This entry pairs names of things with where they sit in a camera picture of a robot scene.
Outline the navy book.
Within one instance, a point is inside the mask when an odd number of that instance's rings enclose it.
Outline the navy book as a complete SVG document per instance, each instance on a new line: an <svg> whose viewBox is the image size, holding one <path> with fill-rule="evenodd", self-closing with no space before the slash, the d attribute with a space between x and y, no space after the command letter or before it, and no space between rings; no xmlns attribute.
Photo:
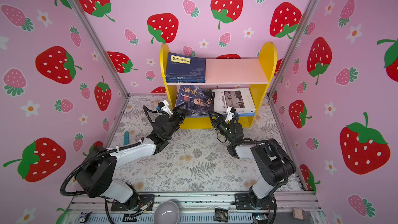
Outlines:
<svg viewBox="0 0 398 224"><path fill-rule="evenodd" d="M199 76L205 77L206 59L169 53L167 76Z"/></svg>

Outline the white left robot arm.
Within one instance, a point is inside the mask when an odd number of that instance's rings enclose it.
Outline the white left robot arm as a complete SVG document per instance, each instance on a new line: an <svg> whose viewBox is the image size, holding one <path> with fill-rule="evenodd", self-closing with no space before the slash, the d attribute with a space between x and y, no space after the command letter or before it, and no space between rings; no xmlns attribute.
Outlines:
<svg viewBox="0 0 398 224"><path fill-rule="evenodd" d="M183 103L176 106L170 114L157 110L155 112L159 116L155 120L149 116L154 111L146 106L143 106L143 110L152 126L152 132L147 137L119 148L105 149L97 146L74 172L72 178L89 198L113 199L128 210L140 205L138 192L132 185L113 179L114 172L127 163L162 152L182 125L188 105Z"/></svg>

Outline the small black circuit board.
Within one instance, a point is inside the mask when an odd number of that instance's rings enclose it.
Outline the small black circuit board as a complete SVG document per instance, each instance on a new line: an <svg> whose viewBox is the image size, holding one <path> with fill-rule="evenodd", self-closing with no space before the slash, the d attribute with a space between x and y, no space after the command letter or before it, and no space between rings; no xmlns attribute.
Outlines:
<svg viewBox="0 0 398 224"><path fill-rule="evenodd" d="M214 221L228 223L229 211L227 209L215 208Z"/></svg>

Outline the blue book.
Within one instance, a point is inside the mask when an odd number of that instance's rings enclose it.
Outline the blue book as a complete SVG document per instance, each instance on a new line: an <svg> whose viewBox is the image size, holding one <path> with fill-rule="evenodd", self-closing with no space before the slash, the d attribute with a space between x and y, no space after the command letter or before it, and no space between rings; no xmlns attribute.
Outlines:
<svg viewBox="0 0 398 224"><path fill-rule="evenodd" d="M166 76L165 80L168 84L170 83L186 83L186 84L197 84L197 83L206 83L206 77L205 76L188 76L188 77L182 77L182 76Z"/></svg>

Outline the black cartoon figurine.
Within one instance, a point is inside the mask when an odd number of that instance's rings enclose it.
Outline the black cartoon figurine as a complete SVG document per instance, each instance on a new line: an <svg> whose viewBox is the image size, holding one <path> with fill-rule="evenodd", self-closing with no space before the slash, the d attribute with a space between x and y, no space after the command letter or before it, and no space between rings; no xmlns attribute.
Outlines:
<svg viewBox="0 0 398 224"><path fill-rule="evenodd" d="M91 214L92 214L92 212L88 212L88 213L81 212L81 214L78 218L78 223L85 224L89 220Z"/></svg>

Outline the beige small box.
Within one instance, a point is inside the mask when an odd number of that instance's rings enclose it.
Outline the beige small box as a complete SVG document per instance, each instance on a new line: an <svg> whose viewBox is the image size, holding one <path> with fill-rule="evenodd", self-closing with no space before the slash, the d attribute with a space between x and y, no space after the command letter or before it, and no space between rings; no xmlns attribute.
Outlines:
<svg viewBox="0 0 398 224"><path fill-rule="evenodd" d="M294 219L298 219L298 220L305 220L305 211L303 209L300 208L294 208L292 210L292 214L293 214L293 218Z"/></svg>

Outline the teal plastic bar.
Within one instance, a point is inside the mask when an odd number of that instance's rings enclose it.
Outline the teal plastic bar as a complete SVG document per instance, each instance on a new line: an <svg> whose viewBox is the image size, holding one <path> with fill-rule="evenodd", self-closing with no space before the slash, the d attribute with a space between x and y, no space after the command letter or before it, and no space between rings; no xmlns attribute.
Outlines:
<svg viewBox="0 0 398 224"><path fill-rule="evenodd" d="M123 145L126 146L130 143L130 134L129 131L125 131L123 138Z"/></svg>

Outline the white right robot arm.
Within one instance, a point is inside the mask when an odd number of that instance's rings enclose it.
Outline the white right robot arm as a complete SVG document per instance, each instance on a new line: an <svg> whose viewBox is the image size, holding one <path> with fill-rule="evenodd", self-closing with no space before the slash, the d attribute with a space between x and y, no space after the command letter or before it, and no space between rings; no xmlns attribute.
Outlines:
<svg viewBox="0 0 398 224"><path fill-rule="evenodd" d="M226 118L214 111L208 111L208 115L213 128L226 139L230 156L252 159L258 166L261 177L249 187L248 197L243 202L253 209L265 207L274 193L296 173L294 162L275 139L257 141L244 137L239 115Z"/></svg>

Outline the yellow wooden bookshelf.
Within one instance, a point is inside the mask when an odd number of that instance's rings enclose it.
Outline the yellow wooden bookshelf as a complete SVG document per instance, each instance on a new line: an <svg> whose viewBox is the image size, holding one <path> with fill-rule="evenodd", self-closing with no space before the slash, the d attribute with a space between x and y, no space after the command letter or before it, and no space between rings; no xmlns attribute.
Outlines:
<svg viewBox="0 0 398 224"><path fill-rule="evenodd" d="M165 79L170 49L167 44L160 48L160 68L168 101L176 106L178 87L184 84L168 84ZM258 58L254 59L207 59L206 83L204 86L249 85L256 111L254 116L240 117L244 128L252 127L271 84L277 65L277 49L273 42L266 42ZM181 129L213 129L209 117L187 117Z"/></svg>

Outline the dark portrait cover book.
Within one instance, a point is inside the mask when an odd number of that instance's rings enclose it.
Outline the dark portrait cover book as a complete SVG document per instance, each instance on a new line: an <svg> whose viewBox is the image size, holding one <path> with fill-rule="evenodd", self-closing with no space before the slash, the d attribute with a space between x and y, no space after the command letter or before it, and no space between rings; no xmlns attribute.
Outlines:
<svg viewBox="0 0 398 224"><path fill-rule="evenodd" d="M187 116L204 117L208 111L214 110L215 93L198 86L180 86L176 99L176 106L186 104Z"/></svg>

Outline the white photo cover book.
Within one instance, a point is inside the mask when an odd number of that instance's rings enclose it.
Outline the white photo cover book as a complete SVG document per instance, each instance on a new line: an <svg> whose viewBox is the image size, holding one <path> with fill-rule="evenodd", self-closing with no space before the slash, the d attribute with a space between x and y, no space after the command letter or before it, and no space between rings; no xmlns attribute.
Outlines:
<svg viewBox="0 0 398 224"><path fill-rule="evenodd" d="M214 111L223 115L227 114L227 108L236 109L236 113L242 116L253 116L256 111L249 88L214 89Z"/></svg>

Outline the grey bowl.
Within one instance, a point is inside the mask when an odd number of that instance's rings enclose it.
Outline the grey bowl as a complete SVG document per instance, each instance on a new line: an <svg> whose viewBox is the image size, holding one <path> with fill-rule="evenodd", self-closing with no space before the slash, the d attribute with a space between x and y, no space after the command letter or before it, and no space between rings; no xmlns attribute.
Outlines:
<svg viewBox="0 0 398 224"><path fill-rule="evenodd" d="M177 224L179 217L180 212L177 204L173 201L165 201L156 208L153 216L153 223Z"/></svg>

